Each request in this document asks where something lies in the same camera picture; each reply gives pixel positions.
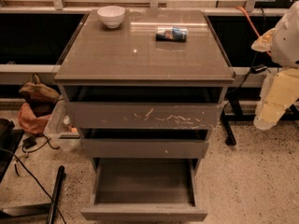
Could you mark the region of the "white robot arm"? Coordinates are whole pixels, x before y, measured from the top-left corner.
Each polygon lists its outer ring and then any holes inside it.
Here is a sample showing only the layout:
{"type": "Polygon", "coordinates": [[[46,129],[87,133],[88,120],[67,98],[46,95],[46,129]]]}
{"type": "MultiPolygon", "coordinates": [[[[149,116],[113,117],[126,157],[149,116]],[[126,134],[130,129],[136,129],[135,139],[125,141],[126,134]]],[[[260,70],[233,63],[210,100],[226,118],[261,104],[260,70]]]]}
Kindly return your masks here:
{"type": "Polygon", "coordinates": [[[254,126],[269,130],[285,111],[299,99],[299,2],[295,2],[276,26],[253,42],[255,51],[271,53],[271,59],[282,67],[263,81],[261,100],[256,106],[254,126]]]}

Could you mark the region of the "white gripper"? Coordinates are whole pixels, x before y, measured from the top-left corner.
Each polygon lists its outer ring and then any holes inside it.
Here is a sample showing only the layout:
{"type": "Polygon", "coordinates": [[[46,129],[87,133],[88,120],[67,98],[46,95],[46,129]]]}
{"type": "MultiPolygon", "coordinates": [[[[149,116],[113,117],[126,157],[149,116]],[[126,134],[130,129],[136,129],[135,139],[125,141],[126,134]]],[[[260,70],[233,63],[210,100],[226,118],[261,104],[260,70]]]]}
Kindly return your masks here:
{"type": "MultiPolygon", "coordinates": [[[[259,52],[271,50],[276,29],[272,28],[256,39],[251,48],[259,52]]],[[[256,106],[253,124],[260,130],[269,130],[282,118],[285,111],[299,99],[299,70],[283,69],[268,74],[263,81],[261,100],[256,106]]]]}

